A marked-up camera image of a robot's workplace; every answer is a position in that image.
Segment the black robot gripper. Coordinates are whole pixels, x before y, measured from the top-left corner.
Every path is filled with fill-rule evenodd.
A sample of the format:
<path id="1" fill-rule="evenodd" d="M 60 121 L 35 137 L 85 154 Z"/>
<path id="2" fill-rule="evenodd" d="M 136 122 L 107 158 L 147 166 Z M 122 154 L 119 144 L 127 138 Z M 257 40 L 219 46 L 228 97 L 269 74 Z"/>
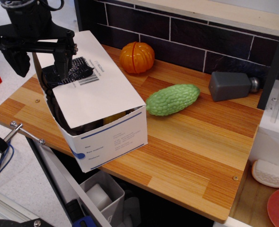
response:
<path id="1" fill-rule="evenodd" d="M 27 52 L 53 53 L 54 65 L 60 80 L 68 78 L 72 56 L 77 44 L 72 30 L 56 25 L 51 11 L 60 10 L 49 6 L 46 0 L 1 0 L 10 24 L 0 26 L 0 49 L 12 69 L 25 77 L 30 68 Z"/>

